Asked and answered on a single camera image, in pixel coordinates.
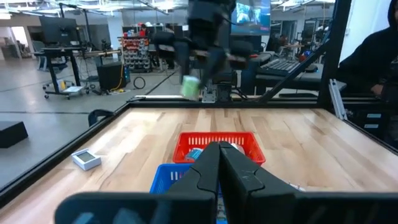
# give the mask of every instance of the small white object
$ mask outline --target small white object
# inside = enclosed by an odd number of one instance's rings
[[[78,93],[83,88],[84,88],[83,86],[71,86],[71,87],[67,88],[66,90],[63,90],[62,92],[64,92],[64,93]]]
[[[101,164],[101,158],[90,152],[88,149],[72,153],[72,160],[84,171]]]

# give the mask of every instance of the plastic basket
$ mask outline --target plastic basket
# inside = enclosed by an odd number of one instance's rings
[[[214,133],[181,133],[174,150],[173,162],[193,163],[193,160],[185,159],[185,156],[194,147],[204,149],[210,142],[227,141],[243,147],[244,153],[256,164],[266,161],[256,138],[250,132],[214,132]]]
[[[158,166],[154,181],[150,187],[151,194],[163,194],[183,177],[189,170],[191,164],[162,164]],[[218,192],[219,198],[222,197],[221,191]],[[227,221],[217,221],[217,224],[227,224]]]

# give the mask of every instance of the red basket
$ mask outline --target red basket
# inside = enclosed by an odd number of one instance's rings
[[[181,133],[174,150],[174,163],[192,163],[185,156],[194,148],[204,149],[210,142],[226,141],[243,147],[244,153],[256,164],[266,161],[256,138],[249,132]]]

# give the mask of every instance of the concrete floor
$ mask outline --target concrete floor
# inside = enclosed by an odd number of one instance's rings
[[[96,74],[93,61],[80,63],[80,74]],[[58,78],[73,80],[69,66]],[[37,70],[37,62],[31,59],[0,61],[0,121],[23,121],[29,138],[8,149],[0,149],[0,188],[12,181],[64,144],[88,128],[87,114],[95,109],[115,110],[135,95],[145,95],[172,71],[157,73],[132,73],[131,78],[141,76],[145,88],[135,90],[129,83],[126,93],[109,96],[89,95],[71,97],[50,95],[44,98],[42,85],[49,82],[50,74]],[[150,95],[178,95],[178,71],[159,85]]]

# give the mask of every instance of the wooden tabletop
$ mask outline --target wooden tabletop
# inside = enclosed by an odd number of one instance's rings
[[[325,110],[141,108],[80,148],[101,156],[101,166],[85,172],[65,159],[0,210],[0,223],[52,223],[58,204],[77,192],[148,192],[184,131],[251,131],[263,168],[306,190],[398,190],[398,157]]]

